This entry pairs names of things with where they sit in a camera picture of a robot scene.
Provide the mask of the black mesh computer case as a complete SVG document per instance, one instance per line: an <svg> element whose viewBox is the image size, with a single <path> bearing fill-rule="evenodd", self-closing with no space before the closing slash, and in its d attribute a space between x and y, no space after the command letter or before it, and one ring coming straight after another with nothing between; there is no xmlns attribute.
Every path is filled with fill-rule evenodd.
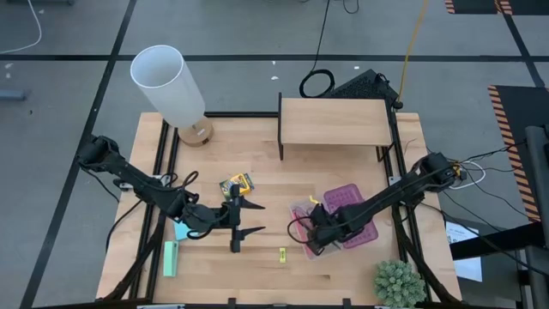
<svg viewBox="0 0 549 309"><path fill-rule="evenodd" d="M367 70L334 88L325 95L325 98L380 99L393 102L398 98L398 93L389 85L389 80L384 74Z"/></svg>

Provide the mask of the black mat with hazard stripes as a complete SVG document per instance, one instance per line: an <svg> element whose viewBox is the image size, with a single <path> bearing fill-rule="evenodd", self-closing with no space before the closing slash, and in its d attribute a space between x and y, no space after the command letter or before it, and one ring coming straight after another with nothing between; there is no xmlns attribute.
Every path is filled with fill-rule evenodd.
<svg viewBox="0 0 549 309"><path fill-rule="evenodd" d="M506 152L526 216L540 221L525 129L549 124L549 88L490 85L487 91L504 145L510 147Z"/></svg>
<svg viewBox="0 0 549 309"><path fill-rule="evenodd" d="M549 15L549 0L444 0L447 12L462 15Z"/></svg>

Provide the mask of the grey metal post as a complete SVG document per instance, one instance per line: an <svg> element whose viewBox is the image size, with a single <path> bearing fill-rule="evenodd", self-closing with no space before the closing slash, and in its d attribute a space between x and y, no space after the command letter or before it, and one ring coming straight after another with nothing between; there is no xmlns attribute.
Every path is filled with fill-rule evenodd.
<svg viewBox="0 0 549 309"><path fill-rule="evenodd" d="M525 249L528 261L539 269L528 272L529 284L534 309L549 309L549 129L529 126L525 134L542 231L540 244Z"/></svg>

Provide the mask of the white shade wooden table lamp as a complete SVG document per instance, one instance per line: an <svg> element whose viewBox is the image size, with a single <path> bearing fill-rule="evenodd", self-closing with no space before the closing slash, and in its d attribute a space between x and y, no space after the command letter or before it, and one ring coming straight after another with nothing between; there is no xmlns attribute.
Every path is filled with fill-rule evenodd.
<svg viewBox="0 0 549 309"><path fill-rule="evenodd" d="M130 77L184 144L200 147L212 139L205 101L178 49L153 45L142 50L132 60Z"/></svg>

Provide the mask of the wooden shelf with black legs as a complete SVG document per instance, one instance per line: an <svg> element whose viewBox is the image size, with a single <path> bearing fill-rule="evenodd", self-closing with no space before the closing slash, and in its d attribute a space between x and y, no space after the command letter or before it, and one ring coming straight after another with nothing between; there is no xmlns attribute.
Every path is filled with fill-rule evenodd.
<svg viewBox="0 0 549 309"><path fill-rule="evenodd" d="M285 98L278 96L279 158L286 145L388 147L393 143L381 99Z"/></svg>

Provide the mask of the purple plastic box lid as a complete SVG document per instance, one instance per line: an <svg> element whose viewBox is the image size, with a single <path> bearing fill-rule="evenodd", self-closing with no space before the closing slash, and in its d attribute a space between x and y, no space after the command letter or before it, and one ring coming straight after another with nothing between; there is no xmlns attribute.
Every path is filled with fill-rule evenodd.
<svg viewBox="0 0 549 309"><path fill-rule="evenodd" d="M347 205L362 203L362 197L359 188L355 184L343 185L323 194L324 208L330 213L346 207ZM360 233L354 235L351 239L341 243L346 250L366 244L378 238L378 231L373 221L368 222Z"/></svg>

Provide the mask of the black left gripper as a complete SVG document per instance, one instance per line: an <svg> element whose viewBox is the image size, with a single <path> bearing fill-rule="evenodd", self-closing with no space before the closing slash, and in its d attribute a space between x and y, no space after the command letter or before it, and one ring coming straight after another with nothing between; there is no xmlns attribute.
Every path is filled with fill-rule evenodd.
<svg viewBox="0 0 549 309"><path fill-rule="evenodd" d="M183 189L184 193L184 209L186 206L191 204L198 203L198 194L191 193L186 189ZM240 212L241 209L264 209L263 206L250 202L244 197L239 195L239 187L234 185L231 189L231 199L225 201L217 209L212 209L215 213L215 219L213 224L206 232L199 233L195 230L190 230L187 235L188 239L199 240L208 236L214 229L230 229L231 230L231 240L230 240L230 251L232 253L240 252L240 241L245 240L245 238L255 232L261 231L264 227L251 227L243 230L238 230L240 225Z"/></svg>

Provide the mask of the white paper sheet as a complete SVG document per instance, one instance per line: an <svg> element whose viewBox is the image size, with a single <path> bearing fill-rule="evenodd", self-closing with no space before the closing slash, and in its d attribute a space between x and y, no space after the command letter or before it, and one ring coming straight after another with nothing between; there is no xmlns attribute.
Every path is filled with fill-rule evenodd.
<svg viewBox="0 0 549 309"><path fill-rule="evenodd" d="M477 238L477 229L467 229L459 224L447 221L445 230L448 242L454 244L460 241ZM483 282L482 265L480 257L471 257L454 261L456 275L462 279L474 282Z"/></svg>

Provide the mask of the green artificial plant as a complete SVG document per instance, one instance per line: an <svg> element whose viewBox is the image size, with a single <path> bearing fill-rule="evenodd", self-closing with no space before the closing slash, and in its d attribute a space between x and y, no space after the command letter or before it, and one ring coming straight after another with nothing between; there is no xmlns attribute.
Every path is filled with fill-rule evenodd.
<svg viewBox="0 0 549 309"><path fill-rule="evenodd" d="M414 308L427 297L425 281L411 264L400 260L378 263L373 284L374 294L390 308Z"/></svg>

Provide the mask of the black metal beam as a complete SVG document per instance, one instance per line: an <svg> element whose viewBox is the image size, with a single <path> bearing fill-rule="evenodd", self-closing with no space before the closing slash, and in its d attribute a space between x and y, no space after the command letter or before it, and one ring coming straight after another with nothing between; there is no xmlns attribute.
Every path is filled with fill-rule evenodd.
<svg viewBox="0 0 549 309"><path fill-rule="evenodd" d="M503 254L514 260L520 260L511 252L534 248L534 254L549 259L549 247L546 244L545 233L541 222L534 222L520 227L478 235L476 238L461 240L449 245L454 261L492 254Z"/></svg>

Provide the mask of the clear plastic pencil box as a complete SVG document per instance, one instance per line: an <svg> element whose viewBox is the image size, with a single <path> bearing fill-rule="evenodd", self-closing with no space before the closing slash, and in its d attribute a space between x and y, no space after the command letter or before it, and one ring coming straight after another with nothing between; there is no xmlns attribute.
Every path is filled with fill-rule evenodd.
<svg viewBox="0 0 549 309"><path fill-rule="evenodd" d="M320 202L323 202L323 200L320 198L320 197L314 197L316 200L320 201ZM292 235L292 232L290 230L290 227L291 227L291 224L293 223L293 218L292 218L292 213L291 213L291 210L295 207L300 207L302 209L304 209L308 216L310 217L311 215L311 212L312 210L314 209L316 205L311 203L309 198L305 198L305 199L301 199L301 200L298 200L296 202L293 202L290 204L289 206L289 211L290 211L290 216L291 216L291 220L290 222L287 224L287 234L288 236L290 237L291 240L293 240L294 242L298 243L299 245L301 245L299 243L299 241ZM313 256L311 258L308 258L306 255L306 257L311 260L311 261L316 261L318 259L321 259L321 258L326 258L330 255L335 255L336 253L339 253L342 251L342 245L338 242L333 242L329 245L326 245L324 248L322 249L316 249L316 250L312 250L312 254Z"/></svg>

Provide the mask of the grey floor bar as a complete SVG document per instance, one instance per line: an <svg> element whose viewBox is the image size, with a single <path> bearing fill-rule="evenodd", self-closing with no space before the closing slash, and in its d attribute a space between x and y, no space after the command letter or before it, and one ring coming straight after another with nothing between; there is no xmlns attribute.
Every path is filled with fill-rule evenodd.
<svg viewBox="0 0 549 309"><path fill-rule="evenodd" d="M26 98L27 98L27 94L23 90L0 88L0 100L24 101Z"/></svg>

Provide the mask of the yellow green crayon box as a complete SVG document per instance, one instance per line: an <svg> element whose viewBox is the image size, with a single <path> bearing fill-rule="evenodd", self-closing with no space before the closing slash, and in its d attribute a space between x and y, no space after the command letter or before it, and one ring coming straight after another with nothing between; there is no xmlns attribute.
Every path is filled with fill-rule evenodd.
<svg viewBox="0 0 549 309"><path fill-rule="evenodd" d="M229 201L231 199L231 189L234 185L239 187L239 195L243 196L255 189L248 173L239 173L231 178L220 182L220 189L224 198Z"/></svg>

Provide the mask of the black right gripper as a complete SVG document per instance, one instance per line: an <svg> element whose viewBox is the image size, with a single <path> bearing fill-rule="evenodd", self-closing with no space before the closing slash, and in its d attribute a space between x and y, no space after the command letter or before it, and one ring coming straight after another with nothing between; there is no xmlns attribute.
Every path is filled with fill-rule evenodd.
<svg viewBox="0 0 549 309"><path fill-rule="evenodd" d="M321 208L324 208L323 204L316 205L310 215L312 229L307 233L307 243L312 250L322 249L333 242L346 242L350 236L350 227L348 223L350 221L350 215L347 208L341 208L332 213L333 215L336 215L336 218L341 223L342 233L319 232L317 228L319 227L320 216L322 214Z"/></svg>

